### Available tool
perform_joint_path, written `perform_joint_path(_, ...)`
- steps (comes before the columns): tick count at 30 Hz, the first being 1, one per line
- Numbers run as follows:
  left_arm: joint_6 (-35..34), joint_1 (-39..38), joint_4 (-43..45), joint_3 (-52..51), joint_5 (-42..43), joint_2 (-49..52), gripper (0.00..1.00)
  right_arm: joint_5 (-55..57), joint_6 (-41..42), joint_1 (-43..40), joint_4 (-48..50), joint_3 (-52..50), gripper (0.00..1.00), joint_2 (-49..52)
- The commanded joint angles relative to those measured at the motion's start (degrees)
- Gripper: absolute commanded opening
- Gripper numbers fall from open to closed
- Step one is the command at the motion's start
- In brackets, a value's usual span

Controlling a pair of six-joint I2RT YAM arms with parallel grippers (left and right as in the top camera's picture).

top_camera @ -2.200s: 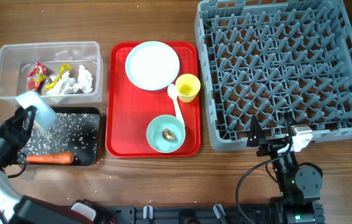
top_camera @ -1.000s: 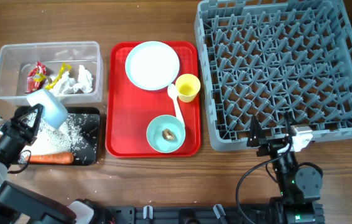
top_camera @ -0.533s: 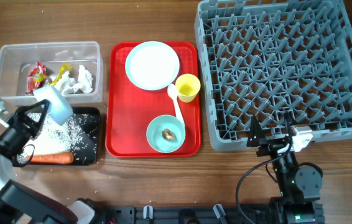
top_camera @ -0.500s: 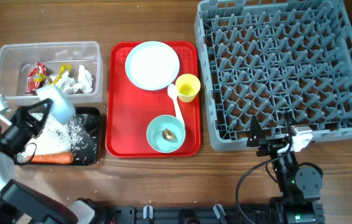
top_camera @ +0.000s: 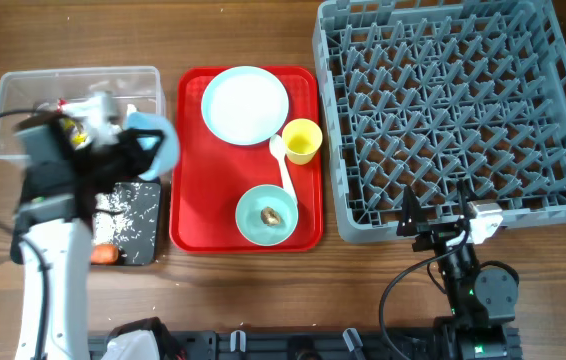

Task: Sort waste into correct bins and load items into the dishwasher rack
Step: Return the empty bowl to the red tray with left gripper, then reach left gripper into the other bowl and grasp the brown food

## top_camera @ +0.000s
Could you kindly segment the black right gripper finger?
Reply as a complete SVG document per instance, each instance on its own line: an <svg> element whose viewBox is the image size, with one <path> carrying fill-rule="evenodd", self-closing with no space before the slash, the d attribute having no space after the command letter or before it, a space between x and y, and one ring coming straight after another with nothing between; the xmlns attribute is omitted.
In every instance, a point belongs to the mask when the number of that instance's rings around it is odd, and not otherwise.
<svg viewBox="0 0 566 360"><path fill-rule="evenodd" d="M426 215L411 187L405 186L401 206L398 236L416 236L426 231Z"/></svg>
<svg viewBox="0 0 566 360"><path fill-rule="evenodd" d="M467 187L467 184L464 180L460 179L456 184L457 195L458 195L458 204L459 209L461 211L461 216L464 220L470 219L470 208L468 206L468 200L470 197L470 191Z"/></svg>

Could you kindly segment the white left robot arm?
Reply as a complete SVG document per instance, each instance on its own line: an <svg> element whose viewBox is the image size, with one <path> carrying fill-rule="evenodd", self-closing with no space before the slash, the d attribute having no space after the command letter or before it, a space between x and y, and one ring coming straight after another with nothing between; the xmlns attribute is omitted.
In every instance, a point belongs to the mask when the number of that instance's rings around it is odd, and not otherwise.
<svg viewBox="0 0 566 360"><path fill-rule="evenodd" d="M75 149L56 125L21 129L30 163L15 234L24 269L19 359L87 359L96 196L128 177L177 162L172 130L128 129L99 149Z"/></svg>

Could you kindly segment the orange carrot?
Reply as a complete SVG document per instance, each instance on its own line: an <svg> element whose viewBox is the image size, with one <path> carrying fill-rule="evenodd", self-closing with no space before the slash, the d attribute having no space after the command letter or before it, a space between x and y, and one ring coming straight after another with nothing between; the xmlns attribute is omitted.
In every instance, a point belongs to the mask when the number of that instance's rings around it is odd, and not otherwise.
<svg viewBox="0 0 566 360"><path fill-rule="evenodd" d="M112 265L119 259L119 249L113 244L98 244L92 249L90 261L94 265Z"/></svg>

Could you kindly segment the red candy wrapper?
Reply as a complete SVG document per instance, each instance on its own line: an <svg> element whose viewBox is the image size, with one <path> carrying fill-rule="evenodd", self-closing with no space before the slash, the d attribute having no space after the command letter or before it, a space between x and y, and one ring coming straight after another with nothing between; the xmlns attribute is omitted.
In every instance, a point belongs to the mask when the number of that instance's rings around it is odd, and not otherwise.
<svg viewBox="0 0 566 360"><path fill-rule="evenodd" d="M65 112L68 102L64 99L59 99L57 102L57 111L58 112Z"/></svg>

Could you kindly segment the light blue rice bowl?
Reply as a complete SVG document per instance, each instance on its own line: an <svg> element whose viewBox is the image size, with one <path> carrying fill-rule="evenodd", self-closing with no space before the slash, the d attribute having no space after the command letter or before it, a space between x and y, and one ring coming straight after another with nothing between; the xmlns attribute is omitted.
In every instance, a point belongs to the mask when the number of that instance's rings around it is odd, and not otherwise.
<svg viewBox="0 0 566 360"><path fill-rule="evenodd" d="M164 116L154 113L131 112L124 122L123 128L137 130L160 130L163 138L150 136L138 140L143 150L149 151L157 147L156 154L148 170L139 175L144 181L154 180L171 171L180 159L180 143L173 124Z"/></svg>

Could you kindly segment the white rice grains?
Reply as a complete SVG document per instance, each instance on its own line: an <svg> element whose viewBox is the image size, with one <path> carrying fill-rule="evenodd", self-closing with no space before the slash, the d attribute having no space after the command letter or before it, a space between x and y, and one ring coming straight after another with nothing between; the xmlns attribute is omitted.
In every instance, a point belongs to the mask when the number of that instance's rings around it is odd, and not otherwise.
<svg viewBox="0 0 566 360"><path fill-rule="evenodd" d="M96 196L93 247L113 244L117 266L144 266L155 260L162 187L158 182L119 182Z"/></svg>

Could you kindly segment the yellow silver foil wrapper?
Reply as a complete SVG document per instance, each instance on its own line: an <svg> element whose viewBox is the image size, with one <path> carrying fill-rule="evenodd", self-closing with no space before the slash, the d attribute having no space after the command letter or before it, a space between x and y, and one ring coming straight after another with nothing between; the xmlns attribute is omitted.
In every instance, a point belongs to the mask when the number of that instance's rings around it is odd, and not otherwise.
<svg viewBox="0 0 566 360"><path fill-rule="evenodd" d="M80 122L70 118L60 120L62 129L74 148L80 148L88 144L89 135Z"/></svg>

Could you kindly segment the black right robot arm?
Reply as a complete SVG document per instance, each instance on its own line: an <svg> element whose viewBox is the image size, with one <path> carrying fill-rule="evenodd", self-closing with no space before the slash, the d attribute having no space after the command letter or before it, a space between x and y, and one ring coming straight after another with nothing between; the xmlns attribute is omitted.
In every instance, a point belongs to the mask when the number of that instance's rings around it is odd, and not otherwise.
<svg viewBox="0 0 566 360"><path fill-rule="evenodd" d="M415 252L431 251L451 315L433 327L434 353L441 359L511 359L506 325L515 319L519 276L499 261L480 262L475 247L503 221L493 200L480 200L457 183L460 214L448 222L430 220L411 188L405 189L397 234L414 237Z"/></svg>

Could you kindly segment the white tissue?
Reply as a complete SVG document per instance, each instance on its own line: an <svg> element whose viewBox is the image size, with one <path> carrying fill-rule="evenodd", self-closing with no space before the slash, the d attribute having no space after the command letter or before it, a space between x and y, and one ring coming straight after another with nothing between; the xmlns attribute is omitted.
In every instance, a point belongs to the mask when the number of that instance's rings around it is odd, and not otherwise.
<svg viewBox="0 0 566 360"><path fill-rule="evenodd" d="M131 114L138 111L138 108L134 104L126 105L126 116L129 117Z"/></svg>

